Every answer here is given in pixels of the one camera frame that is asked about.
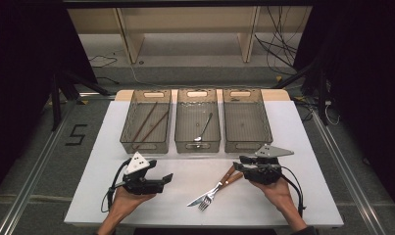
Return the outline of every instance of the floor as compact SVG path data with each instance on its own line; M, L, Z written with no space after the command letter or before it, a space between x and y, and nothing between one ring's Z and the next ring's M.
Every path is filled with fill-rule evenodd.
M272 39L270 34L259 37ZM297 46L300 37L294 36L292 46ZM99 85L115 92L155 86L271 87L280 77L287 77L284 72L293 72L257 42L251 62L242 63L234 34L149 34L138 63L132 66L117 35L81 35L80 39ZM283 56L278 49L275 52ZM291 97L305 99L296 102L300 119L345 222L341 228L320 229L320 234L395 235L395 204L371 165L366 164L366 156L357 147L348 125L338 118L336 109L329 107L328 118L334 124L322 126L317 111L305 103L314 103L314 97L302 97L302 81L286 90ZM12 220L16 223L9 234L91 234L96 229L74 227L63 220L114 96L89 94L92 91L82 86L77 89L83 102L66 102L62 97L63 125L54 132L51 105L45 105L27 147L0 187L0 228L9 213L15 215ZM81 145L72 145L76 125L85 135ZM24 204L15 207L19 200ZM118 228L118 234L132 232L132 228ZM277 233L290 231L280 228Z

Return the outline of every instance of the fork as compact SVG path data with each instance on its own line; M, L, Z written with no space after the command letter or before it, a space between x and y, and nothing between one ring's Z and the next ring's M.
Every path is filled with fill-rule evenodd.
M221 190L222 188L224 188L225 186L229 185L230 183L236 181L237 179L241 178L243 176L242 172L238 172L234 175L232 175L234 173L235 169L234 166L232 165L231 168L227 171L227 173L224 175L224 177L222 178L222 180L216 185L215 188L213 188L207 195L206 197L204 197L203 201L201 202L200 206L198 207L198 209L200 211L205 210L211 203L212 201L215 199L215 194Z

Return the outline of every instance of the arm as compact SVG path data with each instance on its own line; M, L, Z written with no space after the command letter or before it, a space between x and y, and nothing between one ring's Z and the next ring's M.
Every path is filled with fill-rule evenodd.
M265 197L267 197L282 213L294 232L307 229L307 224L294 206L288 183L283 178L279 178L276 183L270 185L264 185L253 181L250 182L262 190Z
M156 194L149 195L133 195L123 187L117 189L115 194L115 200L112 204L111 210L108 216L103 221L99 230L98 235L110 235L114 232L117 225L128 215L130 215L139 205L143 202L154 198Z

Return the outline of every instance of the spoon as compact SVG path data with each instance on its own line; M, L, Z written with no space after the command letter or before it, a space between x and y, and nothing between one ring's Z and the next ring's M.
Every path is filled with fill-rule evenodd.
M207 125L209 124L210 119L212 118L213 113L209 114L209 117L207 118L206 124L204 125L203 131L201 132L200 136L195 138L194 141L198 142L202 140L202 136L204 131L206 130Z

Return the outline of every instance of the gray floor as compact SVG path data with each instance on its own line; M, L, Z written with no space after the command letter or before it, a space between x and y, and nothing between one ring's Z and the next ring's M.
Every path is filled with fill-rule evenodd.
M120 41L115 35L106 37L81 35L80 38L90 58L96 55L118 58L117 62L104 68L94 68L98 77L108 77L120 83L116 84L109 79L99 78L99 84L110 91L151 87L150 84L144 83L172 88L187 85L271 87L276 84L276 77L281 75L266 66L267 55L257 43L254 46L251 63L241 63L237 40L235 35L231 34L181 34L175 37L148 35L138 59L138 62L142 61L143 64L137 63L132 67L127 63ZM273 58L270 58L270 62L273 65ZM92 62L92 66L101 67L97 63L99 62ZM290 68L280 67L280 69L292 72ZM301 96L299 91L301 84L302 80L299 80L286 89L291 96ZM91 92L82 86L78 89L80 92ZM63 220L112 98L92 95L82 97L87 104L63 104L63 110L69 114L68 118L58 136L57 145L46 167L42 170L41 177L15 227L14 234L91 234L95 231L96 228L74 227L64 223ZM308 119L310 110L303 106L298 106L298 110L300 118L306 118L305 129L330 192L345 222L341 228L322 229L320 234L371 234L321 136L317 126L319 120L314 119L314 116ZM337 117L338 113L335 110L328 111L332 117ZM22 156L17 159L0 187L0 225L16 196L25 186L25 181L31 174L33 166L43 153L44 145L52 135L52 122L52 108L47 103ZM78 140L70 136L76 124L86 125L79 128L85 134L82 144L66 145ZM395 204L383 189L371 166L364 164L365 156L358 149L348 126L341 118L337 125L330 124L328 129L334 136L349 167L354 169L354 175L374 208L386 234L395 235ZM131 234L131 232L131 228L118 228L118 234ZM290 233L286 228L280 228L277 232L278 234Z

